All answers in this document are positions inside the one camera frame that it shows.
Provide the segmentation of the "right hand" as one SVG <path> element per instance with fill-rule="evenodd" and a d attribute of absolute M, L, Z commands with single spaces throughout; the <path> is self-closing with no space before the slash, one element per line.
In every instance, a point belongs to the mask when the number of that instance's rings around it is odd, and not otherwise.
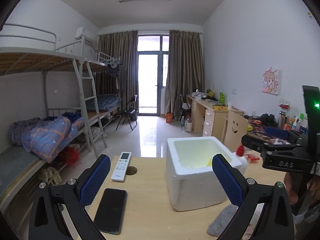
<path fill-rule="evenodd" d="M 289 173 L 285 174 L 284 185 L 286 187 L 287 195 L 291 205 L 295 205 L 298 201 L 298 194 L 293 189 L 293 179 Z"/>

